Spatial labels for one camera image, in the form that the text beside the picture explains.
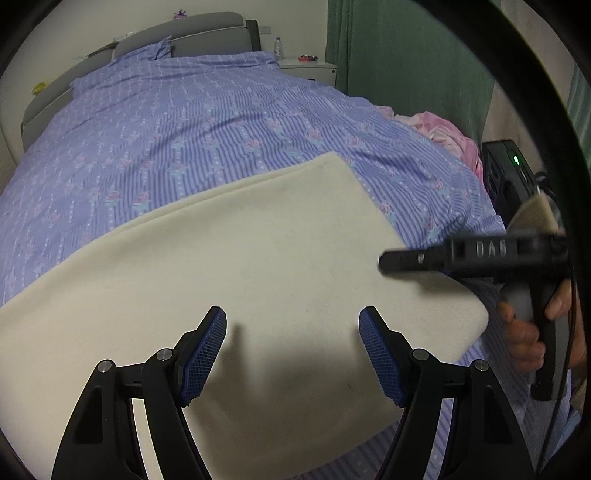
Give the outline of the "person right hand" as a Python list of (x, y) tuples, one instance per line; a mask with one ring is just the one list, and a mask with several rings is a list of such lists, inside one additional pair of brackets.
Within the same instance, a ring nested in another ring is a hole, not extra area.
[[(578, 294), (576, 299), (576, 326), (569, 358), (569, 369), (579, 377), (586, 377), (587, 347)], [(504, 321), (504, 334), (509, 348), (509, 354), (515, 368), (523, 373), (538, 370), (544, 364), (546, 346), (539, 340), (537, 327), (519, 319), (514, 307), (506, 301), (498, 303), (498, 310)], [(565, 280), (554, 294), (546, 308), (549, 320), (557, 320), (569, 314), (572, 310), (572, 284)]]

